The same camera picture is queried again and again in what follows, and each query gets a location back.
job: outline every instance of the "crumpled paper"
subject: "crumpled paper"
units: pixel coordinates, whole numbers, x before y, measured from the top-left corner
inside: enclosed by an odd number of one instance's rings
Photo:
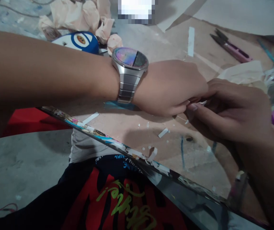
[[[96,37],[102,44],[106,44],[111,33],[112,25],[114,24],[114,19],[103,18],[101,26],[95,32]]]
[[[123,47],[122,39],[119,37],[118,34],[113,34],[109,37],[107,42],[108,54],[111,56],[114,49],[118,47]]]
[[[263,82],[264,72],[260,61],[251,61],[225,69],[217,78],[230,82],[253,86],[267,93],[268,89]]]
[[[50,4],[53,23],[56,28],[68,28],[77,31],[88,31],[90,26],[86,22],[81,2],[70,0],[56,0]]]
[[[109,0],[107,1],[100,3],[102,15],[110,13],[110,3]],[[50,4],[50,7],[55,28],[67,28],[70,31],[90,30],[92,33],[98,29],[101,15],[91,0],[87,0],[84,4],[78,1],[73,3],[70,0],[56,0]]]
[[[38,28],[48,41],[53,41],[61,36],[61,33],[47,16],[40,16]]]
[[[96,6],[98,8],[101,21],[103,21],[104,18],[108,18],[108,19],[111,18],[109,0],[96,0]]]
[[[100,15],[99,11],[96,8],[96,5],[93,1],[87,0],[83,4],[83,15],[86,19],[87,24],[90,26],[90,30],[92,33],[95,33],[98,29],[99,22],[100,22]]]

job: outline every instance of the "wristwatch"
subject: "wristwatch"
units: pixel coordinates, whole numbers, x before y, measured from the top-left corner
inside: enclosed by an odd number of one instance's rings
[[[118,102],[128,104],[134,97],[140,79],[148,70],[149,61],[143,53],[127,47],[114,49],[111,59],[120,75]]]

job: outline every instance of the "fingernail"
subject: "fingernail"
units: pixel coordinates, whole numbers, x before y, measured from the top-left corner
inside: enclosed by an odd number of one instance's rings
[[[193,103],[193,104],[190,104],[189,106],[187,106],[187,109],[191,110],[191,111],[196,111],[198,109],[198,106]]]

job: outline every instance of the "silver metal watch band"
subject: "silver metal watch band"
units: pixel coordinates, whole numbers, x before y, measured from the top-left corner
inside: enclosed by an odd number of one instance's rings
[[[131,103],[139,81],[140,77],[128,74],[120,74],[120,90],[118,102],[125,104]]]

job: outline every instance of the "plywood surface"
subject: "plywood surface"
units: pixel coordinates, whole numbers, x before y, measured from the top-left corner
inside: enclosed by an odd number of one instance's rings
[[[187,56],[189,27],[195,28],[194,57]],[[156,26],[121,24],[119,20],[115,21],[113,28],[122,37],[124,46],[140,50],[150,62],[168,59],[194,62],[208,81],[217,77],[223,69],[239,64],[210,37],[209,34],[214,30],[213,25],[189,19],[185,15],[166,33],[162,33]],[[273,63],[256,42],[256,36],[227,30],[223,32],[232,43],[255,60],[260,60],[264,70],[272,67]],[[221,145],[218,145],[215,154],[208,151],[212,142],[198,133],[187,122],[184,114],[175,119],[160,118],[142,111],[112,109],[103,102],[86,105],[83,101],[60,105],[58,108],[80,121],[99,112],[100,115],[89,123],[90,126],[146,156],[149,154],[149,146],[156,147],[157,162],[227,198],[238,172],[234,159]],[[158,134],[165,128],[170,133],[158,138]],[[188,137],[193,137],[194,141],[186,141]],[[257,218],[265,219],[261,214],[257,214]]]

